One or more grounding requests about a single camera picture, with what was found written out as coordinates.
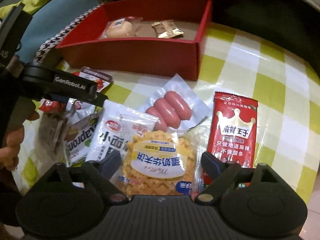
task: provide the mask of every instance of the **red cardboard box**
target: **red cardboard box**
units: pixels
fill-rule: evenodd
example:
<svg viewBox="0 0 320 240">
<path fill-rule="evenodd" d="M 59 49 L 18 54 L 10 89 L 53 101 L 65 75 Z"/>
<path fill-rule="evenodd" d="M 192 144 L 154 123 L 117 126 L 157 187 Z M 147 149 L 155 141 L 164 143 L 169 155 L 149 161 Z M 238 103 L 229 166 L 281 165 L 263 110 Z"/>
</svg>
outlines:
<svg viewBox="0 0 320 240">
<path fill-rule="evenodd" d="M 99 39 L 109 21 L 143 17 L 134 38 Z M 212 0 L 121 0 L 92 12 L 57 46 L 72 68 L 119 70 L 196 81 Z M 151 27 L 173 19 L 185 32 L 182 38 L 161 39 Z"/>
</svg>

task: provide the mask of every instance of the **crown logo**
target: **crown logo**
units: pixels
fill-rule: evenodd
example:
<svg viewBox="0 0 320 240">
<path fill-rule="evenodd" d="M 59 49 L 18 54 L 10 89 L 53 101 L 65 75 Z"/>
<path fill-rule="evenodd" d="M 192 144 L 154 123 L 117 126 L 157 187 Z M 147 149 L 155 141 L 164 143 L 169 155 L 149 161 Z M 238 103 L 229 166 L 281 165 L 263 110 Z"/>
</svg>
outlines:
<svg viewBox="0 0 320 240">
<path fill-rule="evenodd" d="M 252 130 L 252 126 L 256 123 L 256 119 L 251 118 L 250 122 L 244 122 L 239 117 L 240 109 L 234 109 L 235 115 L 231 118 L 224 117 L 221 111 L 217 111 L 218 126 L 220 126 L 221 135 L 233 135 L 247 139 Z"/>
</svg>

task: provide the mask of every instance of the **gold foil packet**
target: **gold foil packet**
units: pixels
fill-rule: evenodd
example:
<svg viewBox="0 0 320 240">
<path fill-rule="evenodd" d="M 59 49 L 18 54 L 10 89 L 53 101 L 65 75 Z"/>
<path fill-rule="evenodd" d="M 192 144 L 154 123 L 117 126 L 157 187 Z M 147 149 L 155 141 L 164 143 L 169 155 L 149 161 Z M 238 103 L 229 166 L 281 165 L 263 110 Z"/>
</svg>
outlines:
<svg viewBox="0 0 320 240">
<path fill-rule="evenodd" d="M 151 24 L 151 26 L 155 30 L 158 38 L 168 39 L 184 34 L 183 31 L 176 27 L 173 20 L 155 22 Z"/>
</svg>

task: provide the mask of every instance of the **sausage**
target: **sausage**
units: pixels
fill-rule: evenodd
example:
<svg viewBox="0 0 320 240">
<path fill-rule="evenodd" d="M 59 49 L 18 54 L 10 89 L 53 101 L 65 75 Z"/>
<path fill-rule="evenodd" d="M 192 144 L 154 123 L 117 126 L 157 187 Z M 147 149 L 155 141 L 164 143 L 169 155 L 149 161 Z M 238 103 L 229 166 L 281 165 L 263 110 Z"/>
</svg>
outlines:
<svg viewBox="0 0 320 240">
<path fill-rule="evenodd" d="M 175 129 L 177 129 L 180 126 L 181 120 L 178 114 L 172 108 L 172 106 L 170 106 L 169 103 L 165 101 L 164 98 L 157 99 L 153 106 L 162 115 L 168 126 L 171 126 Z"/>
<path fill-rule="evenodd" d="M 192 111 L 187 102 L 175 91 L 169 91 L 164 95 L 164 99 L 177 112 L 181 120 L 190 120 Z"/>
<path fill-rule="evenodd" d="M 164 132 L 167 131 L 168 125 L 165 122 L 165 120 L 163 119 L 162 115 L 158 112 L 158 110 L 156 110 L 153 106 L 151 106 L 146 110 L 146 113 L 151 114 L 151 115 L 159 118 L 159 121 L 156 123 L 155 128 L 154 128 L 155 131 L 158 131 L 158 130 L 161 130 Z"/>
</svg>

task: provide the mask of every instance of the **blue fabric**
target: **blue fabric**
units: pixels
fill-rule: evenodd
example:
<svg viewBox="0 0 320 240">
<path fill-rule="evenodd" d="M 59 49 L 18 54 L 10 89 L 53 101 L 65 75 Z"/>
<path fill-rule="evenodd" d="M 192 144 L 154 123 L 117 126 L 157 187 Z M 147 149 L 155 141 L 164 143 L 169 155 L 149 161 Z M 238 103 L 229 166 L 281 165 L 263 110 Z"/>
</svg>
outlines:
<svg viewBox="0 0 320 240">
<path fill-rule="evenodd" d="M 39 47 L 75 18 L 98 4 L 98 0 L 52 0 L 41 8 L 26 29 L 22 49 L 17 52 L 23 62 L 33 61 Z"/>
</svg>

